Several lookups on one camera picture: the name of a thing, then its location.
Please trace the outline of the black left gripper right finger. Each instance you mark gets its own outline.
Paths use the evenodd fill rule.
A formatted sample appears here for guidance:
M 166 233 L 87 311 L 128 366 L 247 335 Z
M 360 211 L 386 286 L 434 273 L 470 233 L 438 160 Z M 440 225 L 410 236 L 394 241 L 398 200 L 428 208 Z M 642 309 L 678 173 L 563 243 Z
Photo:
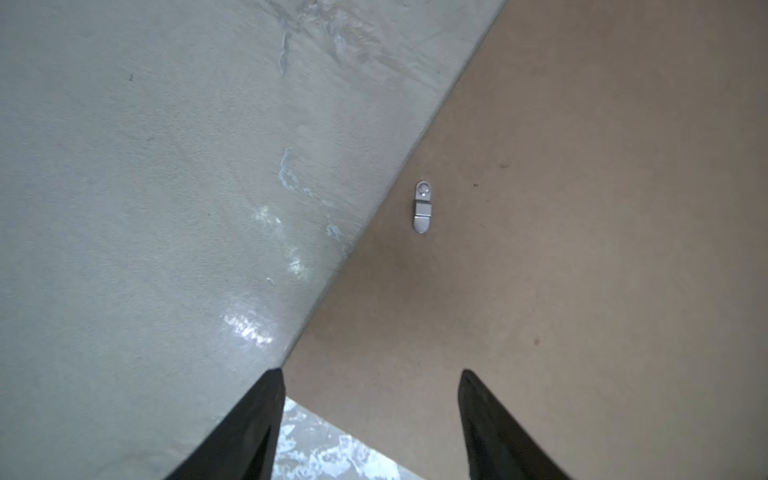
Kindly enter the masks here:
M 458 405 L 472 480 L 569 478 L 469 369 L 461 374 Z

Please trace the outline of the brown frame backing board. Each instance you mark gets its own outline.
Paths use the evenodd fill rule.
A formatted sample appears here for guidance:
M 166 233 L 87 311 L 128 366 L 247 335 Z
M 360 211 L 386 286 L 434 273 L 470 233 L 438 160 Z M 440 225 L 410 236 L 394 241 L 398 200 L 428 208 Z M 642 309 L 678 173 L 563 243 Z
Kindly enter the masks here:
M 510 1 L 291 353 L 468 475 L 474 371 L 575 479 L 767 475 L 767 5 Z

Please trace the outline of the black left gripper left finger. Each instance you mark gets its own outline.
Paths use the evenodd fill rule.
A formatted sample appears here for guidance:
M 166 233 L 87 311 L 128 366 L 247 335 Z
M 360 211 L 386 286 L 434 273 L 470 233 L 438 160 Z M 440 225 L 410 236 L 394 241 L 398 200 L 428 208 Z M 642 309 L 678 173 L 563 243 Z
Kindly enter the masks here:
M 168 478 L 269 480 L 285 400 L 282 370 L 266 371 Z

